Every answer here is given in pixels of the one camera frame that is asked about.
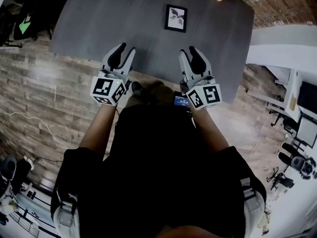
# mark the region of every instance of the white cable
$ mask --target white cable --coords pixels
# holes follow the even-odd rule
[[[20,112],[13,112],[11,114],[9,113],[6,113],[6,112],[3,112],[3,111],[0,111],[0,113],[3,113],[5,115],[8,115],[8,116],[11,116],[11,115],[14,115],[14,114],[19,114],[19,115],[23,115],[26,119],[33,119],[33,118],[36,118],[38,120],[40,120],[42,123],[45,124],[45,126],[47,127],[47,129],[49,130],[49,133],[52,135],[53,139],[55,139],[57,142],[61,143],[66,149],[68,149],[68,147],[61,141],[59,141],[54,135],[53,133],[51,132],[49,126],[46,124],[46,122],[44,122],[41,118],[38,118],[38,117],[26,117],[24,114],[20,113]]]
[[[255,148],[256,148],[256,146],[258,145],[259,139],[260,139],[260,137],[261,137],[261,135],[262,135],[262,132],[263,132],[263,129],[264,129],[264,125],[265,125],[266,119],[267,119],[267,117],[268,117],[268,115],[269,115],[269,111],[270,111],[270,110],[268,110],[268,112],[267,112],[267,114],[266,114],[266,117],[265,117],[265,120],[264,120],[264,123],[263,123],[262,129],[261,129],[260,135],[259,135],[259,137],[258,137],[258,139],[257,139],[257,143],[256,143],[256,145],[253,147],[252,152],[251,152],[251,153],[248,155],[248,157],[247,157],[247,158],[245,158],[244,160],[248,159],[248,158],[249,158],[249,157],[253,154],[254,149],[255,149]]]

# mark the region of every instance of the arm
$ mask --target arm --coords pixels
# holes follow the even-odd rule
[[[109,140],[116,106],[102,105],[90,124],[79,147],[86,147],[102,156],[105,154]]]
[[[191,111],[196,129],[201,134],[211,152],[219,152],[229,147],[227,140],[221,134],[206,109],[195,110],[191,105]]]

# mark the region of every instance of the wall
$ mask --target wall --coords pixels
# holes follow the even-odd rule
[[[255,11],[254,28],[316,25],[316,0],[247,0]]]
[[[252,32],[247,63],[317,74],[317,26],[275,26]]]

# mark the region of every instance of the table top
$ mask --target table top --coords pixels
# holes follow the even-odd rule
[[[167,4],[188,9],[186,33],[164,29]],[[126,42],[123,58],[137,49],[133,70],[179,83],[179,51],[189,54],[189,46],[195,46],[209,59],[223,101],[231,103],[242,79],[253,19],[254,11],[242,0],[68,0],[50,51],[101,61]]]

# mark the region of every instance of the floor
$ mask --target floor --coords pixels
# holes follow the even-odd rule
[[[89,90],[92,76],[97,74],[101,63],[50,53],[49,44],[43,33],[37,41],[24,41],[20,50],[0,51],[0,110],[39,117],[67,148],[77,148],[99,108],[89,96]],[[131,80],[155,80],[134,71],[130,77]],[[168,82],[166,85],[174,90],[179,88]],[[274,84],[273,76],[266,69],[248,65],[233,104],[222,103],[208,112],[228,142],[236,146],[269,188],[265,178],[272,168],[285,168],[277,157],[285,131],[279,124],[270,126],[276,115],[269,115],[266,103],[247,95],[247,89],[258,89],[272,97],[283,96],[285,91]],[[120,100],[119,112],[125,102],[126,97]],[[111,148],[113,129],[114,125],[106,154]],[[26,119],[19,114],[0,113],[0,139],[1,158],[11,154],[18,159],[26,155],[32,160],[39,156],[62,160],[65,151],[42,121]],[[52,190],[60,164],[40,159],[29,178]]]

